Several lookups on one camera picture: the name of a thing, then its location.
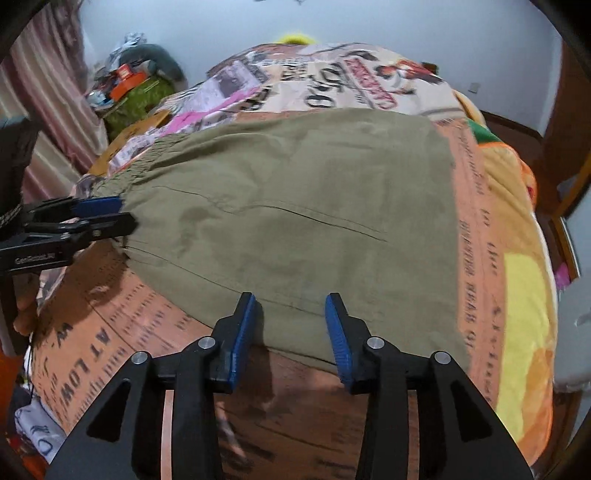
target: orange blanket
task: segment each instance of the orange blanket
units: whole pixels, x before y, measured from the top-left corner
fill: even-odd
[[[469,374],[533,463],[551,424],[556,325],[543,245],[514,154],[502,144],[479,148],[464,120],[438,128],[456,158],[458,327],[471,352]],[[42,311],[33,381],[69,432],[133,351],[164,355],[209,332],[100,242],[68,269]],[[217,399],[226,473],[354,477],[365,398],[347,395],[329,373],[262,349],[252,351],[245,377],[234,395]],[[416,435],[413,412],[410,422]]]

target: cartoon print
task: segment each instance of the cartoon print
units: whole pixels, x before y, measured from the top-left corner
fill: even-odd
[[[367,50],[351,50],[345,57],[361,57],[367,61],[379,61],[379,58]]]
[[[376,75],[382,77],[384,80],[389,80],[398,74],[405,80],[423,80],[424,82],[434,83],[435,85],[443,83],[441,78],[412,60],[399,60],[394,65],[378,65],[374,70]]]

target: bed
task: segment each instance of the bed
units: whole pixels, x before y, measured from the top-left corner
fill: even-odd
[[[248,75],[240,73],[242,69],[258,84],[244,81]],[[163,102],[155,113],[169,111],[173,117],[163,132],[181,133],[163,135],[139,156],[141,161],[199,135],[187,131],[226,124],[339,108],[428,118],[449,142],[454,159],[455,300],[457,331],[469,354],[466,369],[532,465],[552,425],[556,292],[533,213],[535,180],[517,153],[488,131],[470,100],[421,65],[380,47],[261,45],[217,65],[208,78],[238,70],[238,87],[222,92],[223,101],[213,106],[209,97],[197,98],[199,87]],[[187,119],[187,113],[195,111],[199,115]],[[99,183],[95,194],[124,193],[117,188],[135,174],[132,166],[139,163],[118,166],[112,178],[120,179],[119,184]],[[101,161],[91,173],[106,174],[106,167]],[[134,181],[128,179],[126,185]],[[134,257],[133,245],[124,244],[123,249]],[[141,280],[110,242],[94,244],[65,273],[49,275],[41,292],[44,307],[34,336],[31,377],[66,433],[133,351],[164,355],[211,331],[197,321],[199,315],[192,318],[165,298],[170,295],[164,287],[157,290]],[[346,395],[330,365],[313,368],[263,347],[253,349],[250,362],[241,388],[217,402],[227,477],[353,478],[366,399]],[[167,401],[164,445],[170,442],[166,415],[171,398]],[[413,412],[410,425],[415,448],[409,476],[416,478],[418,427]],[[166,452],[163,473],[170,475]]]

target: blue gripper pad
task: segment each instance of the blue gripper pad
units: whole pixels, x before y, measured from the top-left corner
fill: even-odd
[[[118,213],[123,206],[119,197],[103,197],[81,200],[72,207],[72,213],[78,218],[98,217]]]
[[[329,331],[330,343],[332,344],[339,378],[345,387],[349,389],[353,383],[353,355],[331,295],[326,297],[324,317]]]
[[[240,330],[236,336],[234,348],[232,349],[232,363],[230,366],[229,378],[232,389],[236,387],[240,374],[244,371],[244,367],[248,360],[248,349],[252,343],[252,335],[255,329],[255,306],[256,298],[251,293],[240,323]]]
[[[216,322],[212,337],[219,351],[209,364],[209,379],[219,393],[232,393],[248,361],[257,317],[257,303],[250,292],[240,295],[234,313]]]

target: white wall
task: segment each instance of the white wall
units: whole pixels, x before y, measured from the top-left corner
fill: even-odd
[[[190,85],[217,62],[285,33],[377,44],[437,63],[481,109],[542,130],[560,69],[560,36],[530,0],[85,0],[81,15],[99,58],[126,32],[142,31]],[[477,95],[467,91],[472,82],[481,84]]]

